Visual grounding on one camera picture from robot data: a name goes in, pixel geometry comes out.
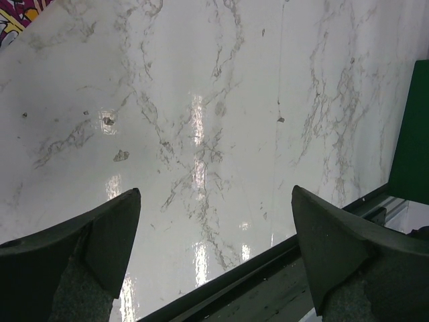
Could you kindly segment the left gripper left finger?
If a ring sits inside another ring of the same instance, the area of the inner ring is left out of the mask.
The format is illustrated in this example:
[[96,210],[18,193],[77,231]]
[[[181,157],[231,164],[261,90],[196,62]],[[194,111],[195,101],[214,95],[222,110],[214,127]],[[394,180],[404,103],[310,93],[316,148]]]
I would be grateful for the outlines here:
[[108,321],[126,275],[139,189],[1,244],[2,321]]

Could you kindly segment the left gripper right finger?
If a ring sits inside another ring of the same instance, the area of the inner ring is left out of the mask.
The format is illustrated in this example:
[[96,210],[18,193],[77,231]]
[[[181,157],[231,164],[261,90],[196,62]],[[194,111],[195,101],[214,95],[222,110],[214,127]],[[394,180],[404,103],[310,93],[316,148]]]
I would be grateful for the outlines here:
[[428,240],[339,209],[306,189],[292,213],[323,321],[427,321]]

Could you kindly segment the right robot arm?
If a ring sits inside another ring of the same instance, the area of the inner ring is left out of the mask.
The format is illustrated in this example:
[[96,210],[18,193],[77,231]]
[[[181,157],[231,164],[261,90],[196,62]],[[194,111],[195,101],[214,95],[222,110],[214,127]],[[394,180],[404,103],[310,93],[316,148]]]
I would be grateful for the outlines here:
[[419,229],[413,229],[408,236],[419,240],[429,240],[429,227],[424,226]]

